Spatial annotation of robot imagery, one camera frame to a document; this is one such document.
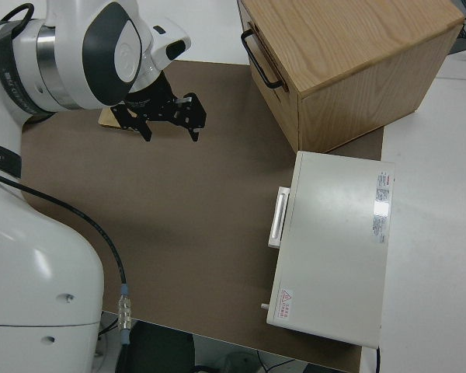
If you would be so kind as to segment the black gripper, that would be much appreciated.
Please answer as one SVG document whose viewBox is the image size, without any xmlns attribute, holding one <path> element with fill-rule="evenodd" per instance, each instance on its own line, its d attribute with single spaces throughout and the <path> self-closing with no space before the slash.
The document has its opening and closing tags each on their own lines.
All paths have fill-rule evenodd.
<svg viewBox="0 0 466 373">
<path fill-rule="evenodd" d="M 110 111 L 123 129 L 139 131 L 145 141 L 150 141 L 152 132 L 148 121 L 165 121 L 184 127 L 194 142 L 199 140 L 200 130 L 205 127 L 207 113 L 194 92 L 182 98 L 171 98 L 164 103 L 146 101 L 138 106 L 120 103 Z"/>
</svg>

